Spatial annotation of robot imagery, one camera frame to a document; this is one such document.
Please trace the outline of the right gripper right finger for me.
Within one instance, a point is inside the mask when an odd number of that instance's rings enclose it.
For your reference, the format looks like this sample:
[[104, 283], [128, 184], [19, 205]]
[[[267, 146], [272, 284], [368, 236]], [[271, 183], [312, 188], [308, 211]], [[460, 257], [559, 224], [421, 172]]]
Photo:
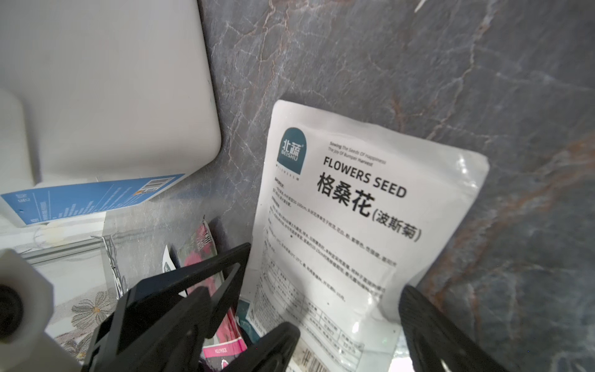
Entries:
[[414, 370], [507, 371], [415, 287], [404, 287], [398, 310]]

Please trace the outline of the lavender seed packet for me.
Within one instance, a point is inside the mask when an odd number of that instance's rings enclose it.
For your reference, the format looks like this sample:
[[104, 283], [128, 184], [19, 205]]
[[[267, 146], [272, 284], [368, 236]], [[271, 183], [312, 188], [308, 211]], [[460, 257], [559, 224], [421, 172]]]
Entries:
[[170, 248], [168, 245], [164, 248], [161, 267], [163, 273], [175, 271], [181, 267], [174, 249]]

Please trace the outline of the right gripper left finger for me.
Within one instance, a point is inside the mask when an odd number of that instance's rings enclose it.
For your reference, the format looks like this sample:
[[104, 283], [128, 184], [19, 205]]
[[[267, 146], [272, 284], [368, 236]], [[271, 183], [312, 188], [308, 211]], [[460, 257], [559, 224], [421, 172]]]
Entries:
[[83, 371], [204, 371], [203, 343], [240, 297], [251, 250], [139, 282], [94, 332]]

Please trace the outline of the white cosmos seed packet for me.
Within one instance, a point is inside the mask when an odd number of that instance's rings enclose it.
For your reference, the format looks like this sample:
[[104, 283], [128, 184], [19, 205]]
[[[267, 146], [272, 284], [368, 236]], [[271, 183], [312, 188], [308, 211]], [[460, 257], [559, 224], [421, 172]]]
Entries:
[[264, 336], [301, 337], [290, 371], [386, 371], [398, 302], [469, 212], [480, 153], [306, 105], [274, 104], [242, 296]]

